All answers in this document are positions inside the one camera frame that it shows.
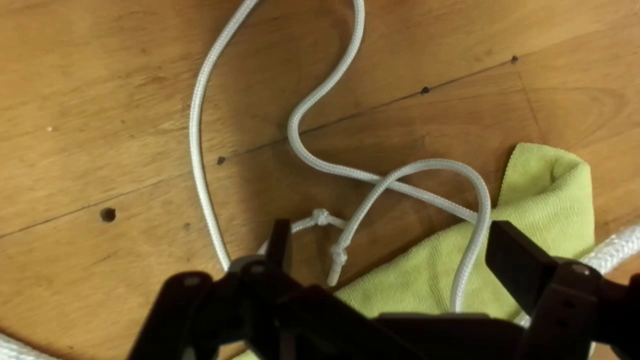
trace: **cable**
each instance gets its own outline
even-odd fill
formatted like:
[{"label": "cable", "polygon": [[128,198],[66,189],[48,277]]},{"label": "cable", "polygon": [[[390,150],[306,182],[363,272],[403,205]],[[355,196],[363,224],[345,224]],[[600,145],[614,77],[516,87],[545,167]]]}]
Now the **cable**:
[{"label": "cable", "polygon": [[207,51],[198,80],[195,80],[195,88],[194,88],[194,96],[191,96],[191,105],[190,105],[190,122],[188,122],[188,148],[190,148],[190,158],[191,158],[191,172],[194,172],[194,182],[195,182],[195,193],[199,198],[199,206],[201,206],[201,216],[207,229],[207,235],[212,236],[217,261],[222,271],[225,272],[229,266],[229,258],[225,252],[225,245],[222,240],[219,235],[219,227],[213,215],[213,206],[212,206],[212,198],[207,193],[207,185],[205,185],[205,174],[204,174],[204,161],[201,161],[201,103],[204,103],[204,95],[205,95],[205,84],[207,79],[212,77],[212,71],[222,54],[222,51],[225,49],[227,41],[238,33],[239,25],[243,23],[243,18],[252,12],[252,8],[258,4],[258,0],[243,0],[239,4],[239,8],[235,10],[235,14],[229,18],[229,23],[224,27],[222,35],[217,37],[217,41],[213,42],[213,47]]},{"label": "cable", "polygon": [[463,251],[460,266],[456,271],[454,287],[452,287],[454,311],[457,312],[461,309],[466,281],[468,281],[472,266],[478,258],[478,252],[481,248],[481,240],[485,239],[487,229],[490,229],[492,200],[490,200],[490,194],[487,194],[487,189],[485,189],[481,177],[474,169],[470,169],[461,162],[456,162],[456,161],[441,161],[441,158],[420,161],[420,162],[412,162],[412,164],[401,167],[401,169],[390,172],[388,177],[383,177],[375,185],[375,189],[366,196],[366,200],[360,205],[355,215],[348,221],[337,243],[332,246],[332,257],[335,258],[335,263],[332,265],[330,275],[327,275],[330,287],[334,287],[337,283],[341,266],[348,258],[345,248],[349,246],[361,218],[368,215],[368,211],[379,198],[379,194],[397,178],[403,178],[403,177],[410,177],[416,172],[427,172],[427,170],[445,170],[445,172],[456,172],[456,174],[468,178],[475,191],[475,196],[478,196],[478,227],[474,229],[472,240],[468,243],[468,246]]},{"label": "cable", "polygon": [[[306,146],[300,141],[300,121],[303,119],[303,114],[321,99],[326,96],[326,93],[330,93],[335,83],[344,77],[344,73],[348,71],[348,66],[354,62],[358,49],[361,44],[361,37],[363,37],[363,0],[354,0],[354,35],[351,41],[344,53],[344,57],[339,58],[337,66],[332,71],[332,75],[315,88],[311,90],[290,114],[288,121],[288,128],[285,128],[285,137],[288,143],[294,150],[294,155],[308,167],[326,172],[326,174],[334,174],[334,177],[341,177],[341,178],[354,178],[360,182],[368,182],[368,185],[375,185],[379,180],[379,177],[358,170],[358,169],[348,169],[341,164],[330,164],[326,161],[315,158],[314,155],[310,155],[306,150]],[[392,191],[401,193],[406,196],[412,196],[416,200],[421,200],[425,205],[438,206],[461,221],[468,222],[475,222],[475,215],[463,206],[457,206],[456,202],[449,202],[445,198],[439,198],[432,193],[424,193],[420,189],[408,187],[408,185],[399,185],[393,182],[390,185]]]}]

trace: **wooden floor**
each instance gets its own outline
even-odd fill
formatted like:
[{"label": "wooden floor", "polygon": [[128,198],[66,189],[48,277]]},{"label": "wooden floor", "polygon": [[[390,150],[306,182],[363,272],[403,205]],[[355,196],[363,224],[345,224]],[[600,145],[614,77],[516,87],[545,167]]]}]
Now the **wooden floor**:
[{"label": "wooden floor", "polygon": [[[165,277],[219,275],[186,117],[198,66],[235,6],[0,4],[2,332],[63,359],[123,359]],[[349,216],[368,191],[306,169],[284,143],[288,112],[344,53],[349,17],[348,0],[264,3],[213,73],[205,161],[234,257],[253,252],[277,216],[315,206]],[[463,161],[493,198],[514,145],[559,146],[591,167],[603,239],[640,222],[640,0],[370,0],[361,53],[303,121],[303,143],[373,172]],[[472,206],[457,178],[412,182]],[[114,222],[99,221],[104,208]],[[344,281],[452,222],[385,194]],[[300,281],[320,281],[334,236],[300,239]]]}]

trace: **yellow-green microfiber cloth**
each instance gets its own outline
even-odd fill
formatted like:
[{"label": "yellow-green microfiber cloth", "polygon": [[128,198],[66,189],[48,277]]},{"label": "yellow-green microfiber cloth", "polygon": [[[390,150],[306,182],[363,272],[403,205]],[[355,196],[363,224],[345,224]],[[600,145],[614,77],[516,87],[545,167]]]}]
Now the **yellow-green microfiber cloth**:
[{"label": "yellow-green microfiber cloth", "polygon": [[[493,221],[510,221],[551,257],[580,258],[594,245],[591,178],[570,153],[517,145],[510,157]],[[366,316],[379,312],[449,312],[449,289],[472,224],[445,229],[337,293]],[[463,293],[463,312],[514,319],[516,303],[483,265],[483,251]]]}]

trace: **white rope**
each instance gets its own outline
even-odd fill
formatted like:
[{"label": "white rope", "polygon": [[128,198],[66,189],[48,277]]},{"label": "white rope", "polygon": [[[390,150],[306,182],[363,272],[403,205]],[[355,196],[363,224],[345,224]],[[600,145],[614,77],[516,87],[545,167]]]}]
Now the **white rope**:
[{"label": "white rope", "polygon": [[[370,172],[363,172],[363,170],[358,170],[358,169],[348,169],[348,167],[341,167],[341,164],[330,164],[326,161],[320,161],[315,158],[314,155],[310,155],[302,141],[300,141],[300,121],[303,119],[303,114],[321,99],[326,96],[326,93],[330,93],[335,83],[344,77],[344,73],[348,71],[348,66],[354,62],[355,54],[358,54],[358,49],[361,44],[361,37],[363,37],[363,0],[354,0],[354,35],[351,35],[351,41],[344,53],[344,57],[339,58],[337,66],[334,68],[334,73],[314,90],[310,93],[296,108],[294,112],[290,114],[290,121],[288,121],[288,128],[285,128],[285,137],[288,137],[288,143],[294,150],[294,155],[308,167],[320,170],[320,172],[326,172],[326,174],[334,174],[334,177],[341,177],[341,178],[354,178],[354,180],[360,180],[360,182],[368,182],[368,185],[375,185],[379,180],[379,177],[375,174],[370,174]],[[392,191],[395,193],[401,193],[401,194],[408,194],[416,200],[421,200],[425,205],[433,205],[461,221],[468,221],[468,222],[475,222],[475,215],[468,208],[461,208],[457,206],[456,202],[449,202],[445,198],[439,198],[432,193],[424,193],[420,189],[414,189],[414,187],[408,187],[408,185],[401,185],[401,182],[393,182],[390,185]]]},{"label": "white rope", "polygon": [[229,266],[229,258],[227,258],[222,235],[219,235],[219,227],[217,227],[217,221],[213,215],[213,206],[212,206],[212,198],[209,198],[205,174],[204,174],[201,145],[199,145],[201,143],[201,103],[204,103],[207,79],[212,77],[212,71],[213,71],[222,51],[225,49],[227,41],[235,35],[235,31],[239,28],[243,18],[252,12],[252,8],[256,4],[258,4],[258,0],[243,0],[239,4],[239,8],[235,10],[235,14],[232,17],[232,21],[219,33],[213,47],[207,51],[207,54],[201,62],[198,80],[195,80],[191,106],[190,106],[190,122],[188,122],[188,148],[190,148],[190,158],[191,158],[195,193],[199,198],[201,216],[204,216],[207,235],[212,236],[217,261],[219,261],[219,266],[224,272]]},{"label": "white rope", "polygon": [[580,263],[596,268],[602,275],[608,275],[638,252],[640,227],[630,227],[603,240],[587,257],[580,258]]},{"label": "white rope", "polygon": [[454,278],[454,287],[452,287],[452,304],[454,311],[457,312],[461,309],[461,300],[463,300],[463,287],[466,281],[472,272],[472,265],[478,258],[478,252],[481,248],[481,240],[487,235],[490,229],[490,213],[492,213],[492,200],[487,194],[487,189],[481,180],[481,177],[461,164],[461,162],[454,162],[454,161],[441,161],[441,158],[433,158],[433,161],[420,161],[420,162],[412,162],[403,169],[393,170],[392,174],[383,177],[375,189],[366,196],[366,200],[360,205],[360,208],[355,211],[355,215],[351,216],[351,221],[348,221],[344,232],[339,235],[337,243],[332,246],[332,257],[334,257],[334,265],[330,268],[327,275],[327,285],[334,287],[339,278],[341,266],[345,263],[345,248],[349,246],[361,218],[368,215],[368,211],[371,208],[371,205],[379,198],[379,194],[397,178],[416,174],[416,172],[427,172],[427,170],[445,170],[445,172],[456,172],[463,178],[468,178],[472,182],[472,187],[475,189],[475,196],[478,196],[478,227],[474,229],[472,240],[468,243],[463,257],[460,261],[456,278]]}]

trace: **black plastic object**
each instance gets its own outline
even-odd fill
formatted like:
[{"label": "black plastic object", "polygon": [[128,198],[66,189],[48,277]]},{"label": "black plastic object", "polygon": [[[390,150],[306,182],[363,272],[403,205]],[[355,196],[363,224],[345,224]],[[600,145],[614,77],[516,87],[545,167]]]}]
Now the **black plastic object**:
[{"label": "black plastic object", "polygon": [[129,360],[212,360],[243,340],[259,359],[585,359],[591,340],[638,359],[640,278],[630,287],[556,261],[507,222],[493,222],[487,268],[531,316],[530,328],[483,314],[381,314],[363,319],[284,268],[290,224],[277,221],[266,257],[246,257],[222,281],[201,272],[161,287]]}]

